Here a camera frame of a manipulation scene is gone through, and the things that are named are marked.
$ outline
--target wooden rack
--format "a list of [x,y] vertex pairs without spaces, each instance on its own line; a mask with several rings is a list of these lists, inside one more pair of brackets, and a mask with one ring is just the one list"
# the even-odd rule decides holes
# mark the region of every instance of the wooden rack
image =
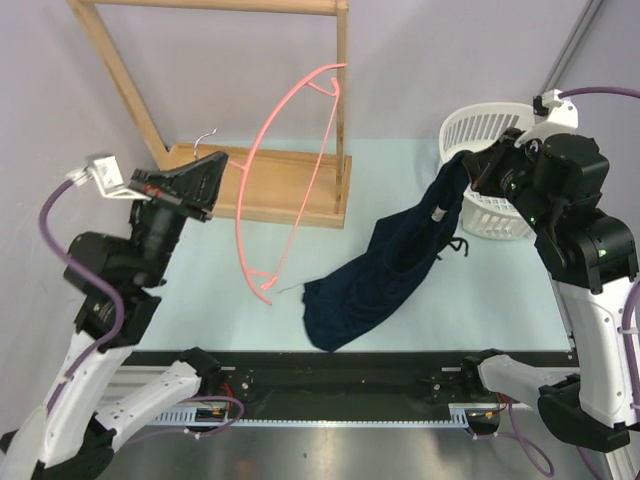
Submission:
[[[145,106],[120,53],[111,39],[97,4],[232,10],[240,12],[294,13],[336,17],[336,63],[347,63],[348,0],[67,0],[78,21],[107,68],[147,148],[161,169],[193,161],[193,145],[176,144],[167,149]],[[336,154],[324,155],[302,223],[342,228],[349,193],[351,157],[345,155],[346,69],[337,70],[341,96],[336,111]],[[201,156],[222,149],[232,161],[242,164],[248,149],[199,146]],[[245,193],[243,218],[277,223],[294,223],[304,191],[311,179],[317,155],[281,150],[261,150],[254,159]],[[214,214],[235,216],[238,177],[227,168]]]

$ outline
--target hanger hook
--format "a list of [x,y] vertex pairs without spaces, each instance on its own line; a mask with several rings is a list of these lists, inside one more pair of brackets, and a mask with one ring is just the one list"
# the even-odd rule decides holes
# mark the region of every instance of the hanger hook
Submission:
[[200,135],[198,137],[198,139],[196,140],[196,143],[193,144],[193,158],[194,160],[197,162],[198,161],[198,144],[200,143],[200,141],[203,138],[207,138],[210,137],[211,135],[215,135],[215,133],[218,131],[217,128],[214,128],[212,132],[210,133],[205,133],[204,135]]

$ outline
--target wooden base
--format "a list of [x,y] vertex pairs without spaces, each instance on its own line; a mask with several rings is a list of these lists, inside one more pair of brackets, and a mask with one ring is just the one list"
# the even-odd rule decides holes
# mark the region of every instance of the wooden base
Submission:
[[[243,165],[248,148],[199,145],[200,158],[224,150],[230,160]],[[242,218],[262,222],[287,223],[296,221],[302,200],[309,186],[317,153],[259,150],[247,180],[242,205]],[[349,196],[351,157],[345,156],[345,172],[339,197],[336,196],[335,155],[323,155],[309,201],[300,221],[301,225],[343,228]],[[168,168],[193,162],[193,144],[178,143],[169,152]],[[227,165],[214,216],[232,218],[236,214],[238,188],[242,171]]]

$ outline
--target laundry basket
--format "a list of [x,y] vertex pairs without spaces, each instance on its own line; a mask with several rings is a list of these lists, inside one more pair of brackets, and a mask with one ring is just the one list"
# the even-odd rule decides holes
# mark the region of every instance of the laundry basket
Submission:
[[[489,147],[509,127],[534,125],[533,109],[521,103],[480,103],[456,110],[440,128],[440,167],[461,150]],[[532,238],[533,230],[503,198],[485,197],[470,188],[462,202],[462,228],[496,240]]]

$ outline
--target cloth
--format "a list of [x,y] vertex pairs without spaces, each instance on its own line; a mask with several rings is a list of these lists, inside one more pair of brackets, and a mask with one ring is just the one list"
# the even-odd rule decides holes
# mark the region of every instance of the cloth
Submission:
[[380,325],[422,283],[454,240],[469,184],[462,156],[442,167],[417,205],[378,220],[364,254],[305,284],[304,325],[314,346],[336,351]]

